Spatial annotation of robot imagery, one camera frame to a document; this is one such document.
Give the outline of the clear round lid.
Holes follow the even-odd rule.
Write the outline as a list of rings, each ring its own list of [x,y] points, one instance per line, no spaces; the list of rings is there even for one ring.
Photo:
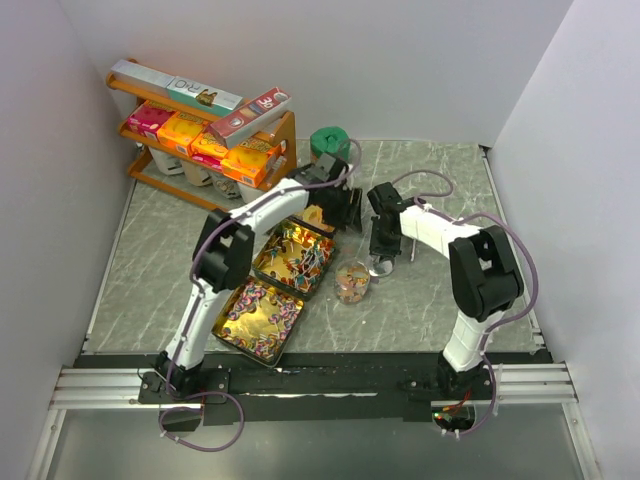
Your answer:
[[[372,277],[384,278],[389,276],[395,267],[393,256],[370,256],[368,263],[369,274]]]

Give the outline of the tin of pastel candies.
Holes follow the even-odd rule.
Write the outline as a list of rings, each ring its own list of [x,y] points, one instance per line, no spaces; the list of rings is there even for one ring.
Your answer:
[[[293,220],[309,230],[332,238],[335,228],[323,222],[323,211],[317,205],[310,205],[292,216]]]

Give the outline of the clear plastic cup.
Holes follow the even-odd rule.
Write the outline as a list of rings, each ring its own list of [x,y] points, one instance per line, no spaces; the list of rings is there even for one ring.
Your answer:
[[[367,266],[355,259],[344,260],[335,271],[335,293],[346,305],[359,303],[364,299],[371,276]]]

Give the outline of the tin of round lollipops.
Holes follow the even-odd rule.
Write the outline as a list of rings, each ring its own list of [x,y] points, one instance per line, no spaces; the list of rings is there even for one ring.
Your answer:
[[[333,239],[284,220],[272,229],[254,259],[253,273],[285,293],[308,301],[318,290],[336,251]]]

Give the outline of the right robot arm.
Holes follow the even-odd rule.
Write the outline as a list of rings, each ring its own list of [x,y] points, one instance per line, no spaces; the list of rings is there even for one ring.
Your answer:
[[[439,354],[437,386],[444,396],[459,398],[481,378],[490,328],[524,292],[507,232],[500,225],[480,228],[418,205],[402,198],[389,182],[367,197],[374,212],[369,254],[376,272],[389,271],[403,239],[424,244],[449,261],[458,313]]]

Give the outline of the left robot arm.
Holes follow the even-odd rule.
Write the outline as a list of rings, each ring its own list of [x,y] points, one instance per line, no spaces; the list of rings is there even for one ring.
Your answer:
[[[154,366],[163,379],[162,389],[174,401],[185,402],[196,394],[215,317],[247,279],[258,235],[311,205],[323,210],[327,225],[355,225],[348,216],[358,203],[351,199],[347,183],[361,164],[362,150],[355,140],[348,141],[347,147],[354,152],[346,160],[323,154],[316,162],[290,171],[256,200],[229,212],[209,213],[194,250],[186,309]]]

